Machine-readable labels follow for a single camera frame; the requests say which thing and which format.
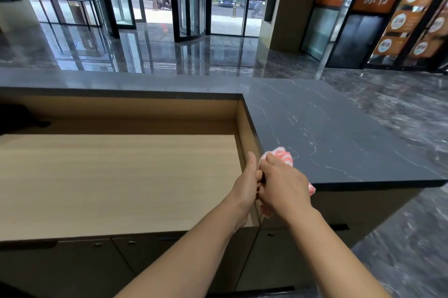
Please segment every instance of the countertop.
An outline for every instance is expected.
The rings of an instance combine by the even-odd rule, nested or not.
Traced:
[[[322,80],[2,69],[0,96],[243,99],[262,151],[284,146],[318,191],[439,187],[439,167]]]

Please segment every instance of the marble floor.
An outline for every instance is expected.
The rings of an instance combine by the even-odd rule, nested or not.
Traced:
[[[448,176],[448,75],[326,68],[257,39],[210,36],[176,44],[163,26],[109,40],[101,31],[48,24],[0,36],[0,67],[325,80]],[[354,248],[394,298],[448,297],[448,186],[426,189]],[[316,288],[277,298],[316,298]],[[244,295],[244,297],[261,297]]]

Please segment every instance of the cloth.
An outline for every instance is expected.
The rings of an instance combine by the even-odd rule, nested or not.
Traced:
[[[277,147],[275,150],[273,150],[271,152],[264,153],[261,156],[260,161],[262,159],[266,159],[266,155],[268,153],[272,153],[277,158],[282,159],[286,165],[289,165],[291,167],[293,166],[293,157],[291,156],[291,153],[287,152],[284,147]],[[314,193],[316,193],[316,188],[313,185],[311,185],[309,182],[308,182],[308,192],[309,192],[310,196],[313,195]],[[265,204],[261,204],[260,210],[261,210],[262,215],[266,216],[266,218],[270,218],[273,215],[272,210]]]

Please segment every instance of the beige wall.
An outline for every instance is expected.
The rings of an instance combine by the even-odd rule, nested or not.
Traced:
[[[315,0],[277,0],[272,23],[261,24],[260,40],[270,49],[298,52]]]
[[[0,31],[7,33],[39,24],[29,0],[0,3]]]

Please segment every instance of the person's right hand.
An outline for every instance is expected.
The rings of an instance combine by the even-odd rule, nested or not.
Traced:
[[[266,183],[259,187],[258,197],[285,222],[303,216],[312,208],[308,179],[303,173],[272,153],[261,160],[260,169],[265,174]]]

